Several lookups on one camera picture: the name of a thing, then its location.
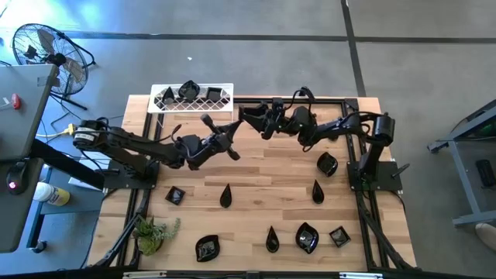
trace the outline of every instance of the wooden table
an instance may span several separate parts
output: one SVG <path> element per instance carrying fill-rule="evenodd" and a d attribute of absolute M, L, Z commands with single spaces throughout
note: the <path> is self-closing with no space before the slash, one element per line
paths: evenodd
<path fill-rule="evenodd" d="M 122 127 L 141 134 L 148 96 L 131 95 Z M 358 98 L 360 110 L 380 112 L 377 98 Z M 338 105 L 313 105 L 319 123 L 341 116 Z M 216 125 L 231 121 L 229 113 L 210 114 Z M 177 135 L 196 133 L 207 136 L 210 131 L 200 120 L 200 114 L 173 114 L 165 116 L 162 136 L 177 125 L 182 128 Z M 150 135 L 154 134 L 154 124 Z M 357 203 L 349 189 L 346 162 L 349 160 L 346 139 L 336 142 L 322 140 L 311 151 L 303 153 L 294 137 L 274 134 L 263 140 L 250 125 L 243 123 L 233 144 L 241 159 L 231 160 L 226 153 L 218 154 L 191 171 L 187 166 L 171 170 L 161 166 L 157 187 L 152 191 L 148 216 L 155 216 L 156 223 L 174 225 L 181 218 L 178 235 L 164 242 L 151 257 L 141 257 L 142 270 L 366 270 L 363 242 L 360 235 Z M 339 161 L 337 172 L 325 177 L 315 167 L 317 158 L 329 151 Z M 389 149 L 382 160 L 391 158 Z M 314 180 L 325 192 L 325 201 L 316 205 L 312 201 Z M 224 209 L 219 197 L 227 184 L 231 185 L 232 205 Z M 165 201 L 165 195 L 177 186 L 186 191 L 180 206 Z M 95 238 L 91 245 L 89 264 L 103 257 L 122 231 L 130 191 L 119 190 L 102 205 Z M 396 250 L 411 265 L 415 265 L 407 222 L 400 201 L 393 194 L 378 192 L 384 233 Z M 310 255 L 295 244 L 298 227 L 308 222 L 320 234 L 319 245 Z M 280 241 L 276 253 L 269 253 L 265 241 L 273 226 Z M 329 232 L 343 226 L 352 241 L 336 248 Z M 197 263 L 195 244 L 203 236 L 219 235 L 221 253 L 207 263 Z M 379 261 L 377 241 L 370 232 L 374 259 Z M 126 259 L 130 259 L 133 245 L 129 245 Z"/>

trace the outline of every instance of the small plant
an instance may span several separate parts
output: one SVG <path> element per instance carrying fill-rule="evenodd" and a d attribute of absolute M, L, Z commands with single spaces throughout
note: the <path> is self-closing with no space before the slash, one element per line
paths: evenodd
<path fill-rule="evenodd" d="M 166 232 L 165 224 L 155 226 L 152 219 L 147 222 L 143 217 L 139 217 L 136 223 L 136 228 L 133 231 L 133 236 L 138 239 L 138 249 L 145 256 L 153 255 L 160 246 L 164 239 L 171 239 L 175 237 L 179 226 L 181 225 L 181 220 L 176 218 L 176 223 L 172 232 Z"/>

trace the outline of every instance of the electric fan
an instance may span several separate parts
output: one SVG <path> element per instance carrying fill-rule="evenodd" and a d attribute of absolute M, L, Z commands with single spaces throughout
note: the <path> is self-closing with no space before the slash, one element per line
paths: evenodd
<path fill-rule="evenodd" d="M 12 48 L 19 65 L 57 65 L 59 67 L 58 82 L 51 91 L 64 97 L 76 94 L 83 89 L 88 81 L 88 66 L 95 64 L 91 53 L 77 45 L 61 31 L 42 24 L 29 23 L 19 27 L 12 39 Z M 86 63 L 81 50 L 91 56 L 90 64 Z"/>

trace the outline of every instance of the fan stand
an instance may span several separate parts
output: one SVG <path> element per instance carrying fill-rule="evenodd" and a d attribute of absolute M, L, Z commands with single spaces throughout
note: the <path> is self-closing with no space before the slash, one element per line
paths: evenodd
<path fill-rule="evenodd" d="M 76 44 L 75 42 L 73 42 L 69 37 L 65 36 L 64 35 L 64 39 L 66 39 L 67 41 L 69 41 L 70 43 L 73 43 L 77 48 L 79 48 L 80 50 L 83 50 L 85 53 L 87 53 L 90 57 L 91 57 L 91 63 L 87 64 L 86 66 L 83 66 L 83 67 L 90 67 L 91 65 L 96 65 L 96 62 L 95 62 L 95 57 L 93 56 L 93 54 L 89 51 L 87 51 L 85 48 L 81 47 L 80 45 Z M 50 96 L 54 97 L 54 98 L 58 98 L 60 99 L 61 102 L 66 102 L 66 103 L 69 103 L 71 105 L 74 105 L 74 106 L 77 106 L 78 108 L 80 109 L 83 109 L 83 110 L 88 110 L 87 107 L 83 106 L 83 105 L 80 105 L 79 103 L 77 102 L 74 102 L 72 100 L 70 100 L 68 98 L 68 96 L 70 96 L 70 94 L 67 93 L 67 89 L 69 88 L 69 84 L 67 83 L 66 86 L 65 86 L 65 89 L 64 89 L 64 93 L 60 96 L 58 94 L 55 94 L 55 93 L 50 93 Z"/>

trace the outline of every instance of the concrete floor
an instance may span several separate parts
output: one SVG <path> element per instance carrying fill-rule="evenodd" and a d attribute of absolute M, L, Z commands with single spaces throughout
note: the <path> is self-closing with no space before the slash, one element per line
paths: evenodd
<path fill-rule="evenodd" d="M 31 3 L 28 9 L 22 7 L 26 2 Z M 490 0 L 349 0 L 349 4 L 357 36 L 496 36 L 492 15 L 496 3 Z M 14 64 L 10 37 L 26 22 L 113 33 L 346 35 L 339 0 L 147 0 L 139 4 L 13 0 L 0 18 L 4 39 L 0 60 Z M 342 42 L 77 42 L 98 62 L 84 90 L 74 96 L 90 108 L 85 113 L 74 109 L 85 118 L 121 115 L 128 95 L 148 94 L 152 84 L 190 78 L 234 82 L 237 94 L 289 95 L 307 85 L 316 95 L 357 96 L 350 50 Z M 451 218 L 470 213 L 451 156 L 444 151 L 432 155 L 425 146 L 494 99 L 496 46 L 359 43 L 357 49 L 367 96 L 378 97 L 383 111 L 397 120 L 394 157 L 400 164 L 412 165 L 402 180 L 418 265 L 424 270 L 494 277 L 496 253 L 478 240 L 473 227 L 451 225 Z M 62 113 L 57 103 L 49 105 L 52 109 L 46 110 L 45 123 Z M 68 117 L 57 127 L 62 129 L 69 122 L 77 120 Z M 53 146 L 75 153 L 70 139 L 54 140 Z M 18 251 L 0 255 L 0 273 L 79 268 L 97 215 L 51 216 L 42 231 L 50 249 L 33 254 L 23 248 L 23 236 Z M 55 229 L 59 224 L 67 224 L 66 230 Z M 16 264 L 19 260 L 31 264 Z"/>

